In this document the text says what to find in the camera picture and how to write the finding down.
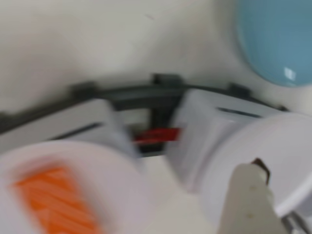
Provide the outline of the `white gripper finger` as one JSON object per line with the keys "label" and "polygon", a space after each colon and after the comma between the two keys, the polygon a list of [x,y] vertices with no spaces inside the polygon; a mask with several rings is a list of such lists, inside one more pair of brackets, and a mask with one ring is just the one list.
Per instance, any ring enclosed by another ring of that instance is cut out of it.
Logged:
{"label": "white gripper finger", "polygon": [[266,171],[240,164],[232,173],[219,223],[219,234],[285,234],[273,208]]}

